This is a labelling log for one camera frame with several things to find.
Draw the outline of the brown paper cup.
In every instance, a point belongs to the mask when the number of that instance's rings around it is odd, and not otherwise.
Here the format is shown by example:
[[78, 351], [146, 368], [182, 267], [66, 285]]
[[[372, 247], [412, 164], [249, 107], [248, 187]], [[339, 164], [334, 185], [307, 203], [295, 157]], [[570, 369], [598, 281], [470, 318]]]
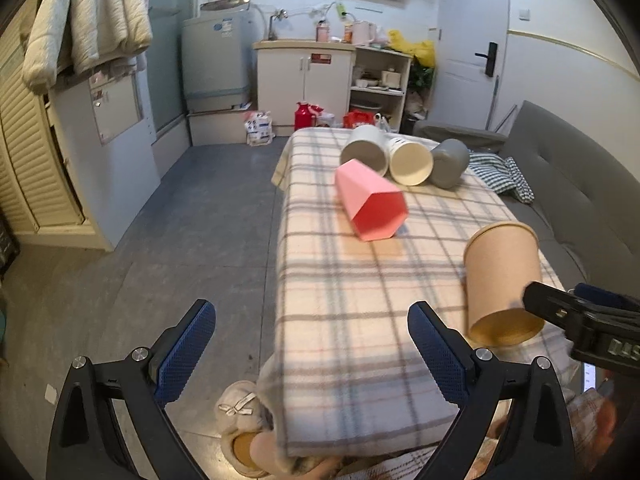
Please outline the brown paper cup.
[[484, 226], [466, 243], [468, 337], [485, 347], [511, 347], [535, 337], [544, 320], [523, 304], [526, 286], [541, 280], [538, 237], [522, 222]]

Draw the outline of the grey plastic cup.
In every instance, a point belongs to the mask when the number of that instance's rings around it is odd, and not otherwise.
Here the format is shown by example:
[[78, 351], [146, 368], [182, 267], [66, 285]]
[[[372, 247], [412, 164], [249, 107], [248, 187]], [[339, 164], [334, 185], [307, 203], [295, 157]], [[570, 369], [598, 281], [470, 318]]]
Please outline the grey plastic cup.
[[433, 169], [428, 177], [439, 188], [455, 188], [470, 162], [470, 151], [456, 139], [440, 142], [431, 150]]

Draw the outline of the cream printed paper cup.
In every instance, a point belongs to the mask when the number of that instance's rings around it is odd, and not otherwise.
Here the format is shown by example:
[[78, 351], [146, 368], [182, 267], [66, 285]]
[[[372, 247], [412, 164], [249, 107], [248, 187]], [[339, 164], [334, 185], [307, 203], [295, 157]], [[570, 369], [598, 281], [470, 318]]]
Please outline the cream printed paper cup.
[[421, 185], [432, 173], [434, 160], [425, 145], [396, 136], [387, 141], [388, 170], [401, 185]]

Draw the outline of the pink hexagonal cup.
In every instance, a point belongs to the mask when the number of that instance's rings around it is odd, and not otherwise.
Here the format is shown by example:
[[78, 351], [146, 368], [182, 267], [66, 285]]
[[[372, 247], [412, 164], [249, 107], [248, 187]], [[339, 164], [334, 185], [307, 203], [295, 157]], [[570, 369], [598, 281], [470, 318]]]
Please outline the pink hexagonal cup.
[[338, 200], [360, 240], [387, 240], [408, 218], [404, 192], [359, 160], [338, 166], [334, 181]]

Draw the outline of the white plastic cup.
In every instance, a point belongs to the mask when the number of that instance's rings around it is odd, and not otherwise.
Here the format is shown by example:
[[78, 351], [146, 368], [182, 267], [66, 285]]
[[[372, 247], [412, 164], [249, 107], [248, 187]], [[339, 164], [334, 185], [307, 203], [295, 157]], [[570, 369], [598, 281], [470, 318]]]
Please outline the white plastic cup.
[[361, 125], [352, 130], [340, 155], [340, 164], [357, 159], [384, 177], [388, 170], [388, 149], [385, 133], [374, 125]]

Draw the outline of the grey sofa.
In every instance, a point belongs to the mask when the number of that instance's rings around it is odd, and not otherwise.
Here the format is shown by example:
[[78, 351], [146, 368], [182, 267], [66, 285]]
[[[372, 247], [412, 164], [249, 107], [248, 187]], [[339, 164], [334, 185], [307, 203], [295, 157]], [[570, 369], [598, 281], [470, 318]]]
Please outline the grey sofa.
[[535, 198], [504, 203], [534, 229], [562, 286], [639, 295], [639, 182], [585, 133], [532, 102], [522, 104], [508, 134], [427, 120], [412, 133], [513, 158]]

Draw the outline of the green checkered cloth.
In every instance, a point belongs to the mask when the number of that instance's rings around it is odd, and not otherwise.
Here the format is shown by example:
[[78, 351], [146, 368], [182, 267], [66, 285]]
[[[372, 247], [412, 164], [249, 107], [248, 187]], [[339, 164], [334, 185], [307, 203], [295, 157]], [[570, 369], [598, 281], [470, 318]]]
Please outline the green checkered cloth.
[[513, 157], [471, 152], [469, 167], [496, 194], [510, 195], [527, 205], [534, 202], [534, 191]]

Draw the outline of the beige fluffy slipper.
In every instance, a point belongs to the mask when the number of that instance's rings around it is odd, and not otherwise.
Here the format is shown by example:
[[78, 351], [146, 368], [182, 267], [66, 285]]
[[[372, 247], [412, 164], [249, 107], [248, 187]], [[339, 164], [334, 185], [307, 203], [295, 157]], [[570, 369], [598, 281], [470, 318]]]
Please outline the beige fluffy slipper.
[[231, 467], [245, 478], [268, 476], [250, 458], [250, 444], [258, 434], [272, 429], [271, 415], [258, 399], [257, 386], [239, 380], [224, 389], [215, 403], [216, 430], [221, 453]]

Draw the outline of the plaid table blanket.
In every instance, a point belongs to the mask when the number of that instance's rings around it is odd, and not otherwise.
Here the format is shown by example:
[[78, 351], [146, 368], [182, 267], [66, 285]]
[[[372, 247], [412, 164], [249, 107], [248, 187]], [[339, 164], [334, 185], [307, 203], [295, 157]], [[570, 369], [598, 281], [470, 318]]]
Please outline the plaid table blanket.
[[457, 415], [414, 345], [409, 307], [465, 330], [463, 252], [512, 211], [472, 172], [451, 191], [405, 188], [408, 218], [387, 240], [355, 234], [334, 184], [345, 129], [285, 144], [274, 350], [258, 379], [288, 457], [375, 456], [439, 441]]

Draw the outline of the louvered closet door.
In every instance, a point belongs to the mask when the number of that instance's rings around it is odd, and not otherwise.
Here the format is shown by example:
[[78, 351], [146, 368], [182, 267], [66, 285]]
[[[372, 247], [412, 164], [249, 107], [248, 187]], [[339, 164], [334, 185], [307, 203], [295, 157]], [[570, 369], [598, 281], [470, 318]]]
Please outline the louvered closet door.
[[85, 221], [64, 174], [44, 99], [23, 81], [34, 16], [24, 4], [1, 36], [1, 212], [17, 233]]

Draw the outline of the white entrance door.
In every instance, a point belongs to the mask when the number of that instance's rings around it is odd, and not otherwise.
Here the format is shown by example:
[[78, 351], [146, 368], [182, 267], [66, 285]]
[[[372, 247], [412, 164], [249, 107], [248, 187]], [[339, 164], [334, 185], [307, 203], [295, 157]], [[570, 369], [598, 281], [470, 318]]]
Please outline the white entrance door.
[[[498, 96], [509, 0], [439, 0], [436, 68], [427, 120], [435, 124], [487, 129]], [[495, 76], [475, 52], [498, 44]]]

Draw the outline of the yellow plastic bag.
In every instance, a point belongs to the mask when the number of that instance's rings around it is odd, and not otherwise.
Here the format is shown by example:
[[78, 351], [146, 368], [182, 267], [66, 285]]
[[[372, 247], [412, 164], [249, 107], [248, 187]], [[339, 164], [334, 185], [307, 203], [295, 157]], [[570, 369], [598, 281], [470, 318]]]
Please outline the yellow plastic bag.
[[407, 40], [398, 29], [391, 29], [387, 33], [388, 46], [397, 52], [415, 58], [418, 63], [427, 68], [436, 66], [435, 45], [432, 40], [412, 42]]

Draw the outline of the red shopping bag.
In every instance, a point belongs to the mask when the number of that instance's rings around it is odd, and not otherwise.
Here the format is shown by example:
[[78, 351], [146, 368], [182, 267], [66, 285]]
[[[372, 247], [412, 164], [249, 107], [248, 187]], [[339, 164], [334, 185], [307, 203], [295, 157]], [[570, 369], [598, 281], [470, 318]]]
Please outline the red shopping bag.
[[343, 127], [355, 129], [363, 125], [375, 125], [375, 113], [368, 110], [351, 110], [343, 116]]

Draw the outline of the open white shelf unit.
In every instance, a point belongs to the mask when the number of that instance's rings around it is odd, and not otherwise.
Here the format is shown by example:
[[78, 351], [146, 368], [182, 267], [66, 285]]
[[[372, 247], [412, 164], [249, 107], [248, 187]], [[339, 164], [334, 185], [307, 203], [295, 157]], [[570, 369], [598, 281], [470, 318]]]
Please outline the open white shelf unit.
[[357, 46], [349, 108], [381, 114], [390, 130], [400, 129], [412, 57], [392, 49]]

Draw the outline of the red thermos flask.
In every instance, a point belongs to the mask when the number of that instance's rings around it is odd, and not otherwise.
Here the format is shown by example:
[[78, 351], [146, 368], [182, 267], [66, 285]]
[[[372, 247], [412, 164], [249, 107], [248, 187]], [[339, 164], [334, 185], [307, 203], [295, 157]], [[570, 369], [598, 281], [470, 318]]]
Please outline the red thermos flask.
[[294, 130], [312, 128], [316, 125], [316, 114], [312, 106], [300, 101], [297, 103], [297, 110], [294, 112]]

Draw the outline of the pink electric kettle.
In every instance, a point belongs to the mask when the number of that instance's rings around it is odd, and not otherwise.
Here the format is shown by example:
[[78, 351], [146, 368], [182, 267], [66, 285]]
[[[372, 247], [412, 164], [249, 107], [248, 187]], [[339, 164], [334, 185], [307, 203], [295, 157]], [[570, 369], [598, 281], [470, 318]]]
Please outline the pink electric kettle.
[[376, 38], [376, 26], [368, 21], [354, 21], [352, 23], [352, 44], [367, 47]]

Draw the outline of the white printed package bag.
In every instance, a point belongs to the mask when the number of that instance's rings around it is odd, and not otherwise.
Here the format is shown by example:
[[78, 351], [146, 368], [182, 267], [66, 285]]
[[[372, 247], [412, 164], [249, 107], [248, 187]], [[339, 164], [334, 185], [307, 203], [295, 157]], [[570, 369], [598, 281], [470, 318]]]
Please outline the white printed package bag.
[[252, 110], [244, 116], [246, 144], [249, 146], [268, 145], [274, 138], [272, 118], [269, 112]]

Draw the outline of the white sink cabinet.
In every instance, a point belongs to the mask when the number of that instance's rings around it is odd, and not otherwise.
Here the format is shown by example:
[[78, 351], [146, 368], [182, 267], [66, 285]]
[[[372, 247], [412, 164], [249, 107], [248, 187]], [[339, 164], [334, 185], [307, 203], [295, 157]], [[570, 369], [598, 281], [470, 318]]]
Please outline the white sink cabinet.
[[342, 124], [348, 112], [352, 66], [351, 44], [306, 40], [262, 40], [256, 53], [257, 108], [268, 112], [277, 136], [294, 132], [299, 102], [318, 105]]

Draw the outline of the white washing machine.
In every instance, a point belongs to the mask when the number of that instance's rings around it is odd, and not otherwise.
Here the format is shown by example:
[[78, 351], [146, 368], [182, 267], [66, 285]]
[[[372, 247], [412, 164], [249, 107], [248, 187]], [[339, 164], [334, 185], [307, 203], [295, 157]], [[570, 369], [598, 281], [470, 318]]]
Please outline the white washing machine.
[[182, 24], [183, 96], [192, 114], [233, 110], [250, 102], [253, 11], [203, 11]]

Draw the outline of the white puffer jacket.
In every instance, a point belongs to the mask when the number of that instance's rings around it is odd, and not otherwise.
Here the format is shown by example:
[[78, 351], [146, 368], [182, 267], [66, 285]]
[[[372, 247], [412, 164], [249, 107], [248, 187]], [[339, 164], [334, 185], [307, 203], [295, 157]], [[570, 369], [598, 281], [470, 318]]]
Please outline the white puffer jacket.
[[84, 74], [133, 58], [153, 40], [149, 0], [41, 0], [23, 62], [23, 81], [45, 94], [70, 66]]

